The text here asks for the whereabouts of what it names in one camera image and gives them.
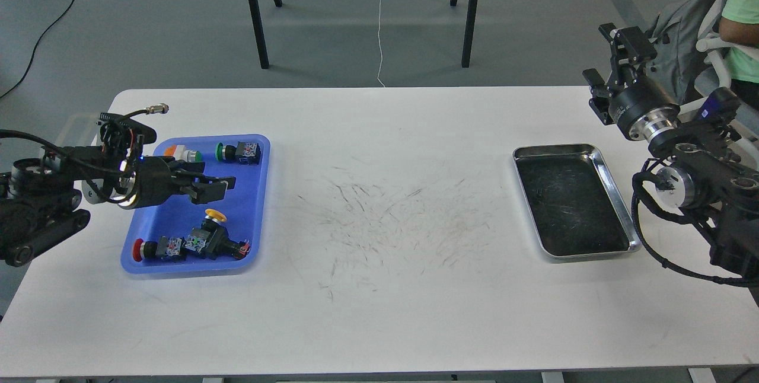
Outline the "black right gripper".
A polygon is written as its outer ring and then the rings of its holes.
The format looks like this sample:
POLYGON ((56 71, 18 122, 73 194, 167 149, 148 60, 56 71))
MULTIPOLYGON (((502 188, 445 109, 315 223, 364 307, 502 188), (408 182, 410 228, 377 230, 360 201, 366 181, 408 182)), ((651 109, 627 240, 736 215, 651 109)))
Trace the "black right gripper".
POLYGON ((591 92, 588 104, 597 118, 605 126, 616 124, 632 142, 652 142, 661 133, 675 129, 680 113, 675 99, 653 80, 637 81, 643 74, 643 66, 657 57, 647 35, 638 26, 616 27, 606 23, 598 29, 610 45, 610 81, 604 81, 596 69, 582 72, 591 92), (613 97, 613 88, 626 89, 613 97))

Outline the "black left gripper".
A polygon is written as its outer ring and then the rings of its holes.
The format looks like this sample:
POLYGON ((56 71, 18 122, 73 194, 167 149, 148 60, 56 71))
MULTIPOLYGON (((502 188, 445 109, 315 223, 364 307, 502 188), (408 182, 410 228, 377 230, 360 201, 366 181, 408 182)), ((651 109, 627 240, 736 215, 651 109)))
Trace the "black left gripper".
POLYGON ((184 194, 195 205, 221 201, 235 188, 236 177, 204 177, 205 162, 178 161, 172 156, 138 159, 135 178, 125 197, 117 201, 122 209, 157 206, 169 197, 184 194))

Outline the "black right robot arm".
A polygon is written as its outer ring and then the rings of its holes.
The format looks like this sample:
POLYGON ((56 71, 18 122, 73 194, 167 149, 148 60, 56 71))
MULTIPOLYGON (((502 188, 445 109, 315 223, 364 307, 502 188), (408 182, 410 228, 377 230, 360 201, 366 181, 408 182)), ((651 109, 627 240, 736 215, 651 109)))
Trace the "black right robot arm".
POLYGON ((616 125, 632 142, 645 141, 651 157, 632 178, 632 218, 642 234, 640 204, 662 220, 691 225, 710 246, 710 264, 732 277, 685 269, 643 247, 664 269, 686 277, 737 288, 757 287, 757 172, 742 164, 728 143, 737 140, 731 123, 739 99, 727 87, 715 89, 688 122, 680 106, 652 78, 645 64, 656 50, 639 27, 607 23, 599 32, 610 46, 607 80, 595 69, 583 71, 589 105, 605 125, 616 125))

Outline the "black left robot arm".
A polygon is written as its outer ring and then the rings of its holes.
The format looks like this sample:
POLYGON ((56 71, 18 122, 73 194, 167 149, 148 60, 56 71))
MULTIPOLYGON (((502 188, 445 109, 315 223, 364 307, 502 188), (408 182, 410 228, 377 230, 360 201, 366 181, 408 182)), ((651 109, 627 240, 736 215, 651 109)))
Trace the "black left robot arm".
POLYGON ((93 203, 112 203, 122 209, 161 205, 171 196, 188 196, 193 204, 222 200, 235 187, 235 177, 210 177, 203 162, 171 156, 145 157, 143 146, 154 143, 154 129, 135 116, 168 113, 158 104, 131 113, 101 113, 100 145, 59 147, 29 133, 2 130, 2 138, 21 138, 43 148, 40 158, 19 159, 2 173, 1 256, 7 265, 21 267, 81 232, 90 211, 79 205, 82 181, 93 191, 93 203))

